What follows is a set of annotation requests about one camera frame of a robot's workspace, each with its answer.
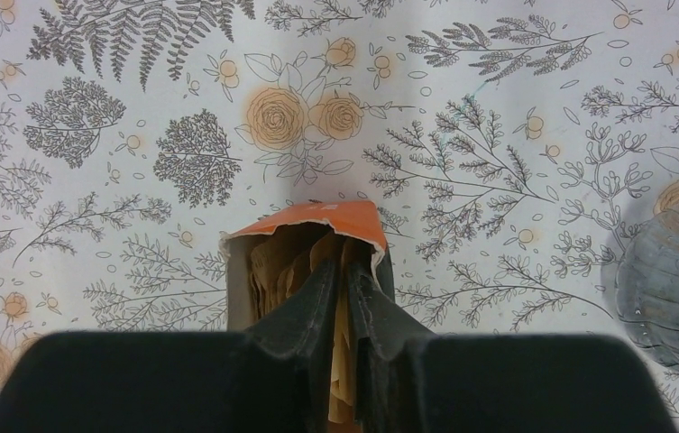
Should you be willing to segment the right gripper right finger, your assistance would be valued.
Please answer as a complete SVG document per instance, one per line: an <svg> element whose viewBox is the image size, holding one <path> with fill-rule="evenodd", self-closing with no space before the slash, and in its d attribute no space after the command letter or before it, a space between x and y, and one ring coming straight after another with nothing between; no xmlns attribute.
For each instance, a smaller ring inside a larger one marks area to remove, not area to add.
<svg viewBox="0 0 679 433"><path fill-rule="evenodd" d="M437 334L359 264L347 274L366 432L673 432L647 368L587 334Z"/></svg>

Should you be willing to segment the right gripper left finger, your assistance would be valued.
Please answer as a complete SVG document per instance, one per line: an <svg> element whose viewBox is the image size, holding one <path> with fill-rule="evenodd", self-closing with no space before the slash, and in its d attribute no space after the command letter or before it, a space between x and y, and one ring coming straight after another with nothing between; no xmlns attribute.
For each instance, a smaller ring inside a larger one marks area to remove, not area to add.
<svg viewBox="0 0 679 433"><path fill-rule="evenodd" d="M0 391L0 432L324 432L339 270L242 331L47 335Z"/></svg>

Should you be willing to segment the brown paper coffee filter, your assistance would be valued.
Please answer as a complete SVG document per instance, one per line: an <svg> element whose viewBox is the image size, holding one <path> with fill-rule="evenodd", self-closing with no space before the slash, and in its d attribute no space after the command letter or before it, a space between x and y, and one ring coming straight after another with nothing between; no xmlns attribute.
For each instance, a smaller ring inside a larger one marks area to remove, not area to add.
<svg viewBox="0 0 679 433"><path fill-rule="evenodd" d="M340 289L337 298L329 391L328 420L335 424L353 422L355 373L347 289Z"/></svg>

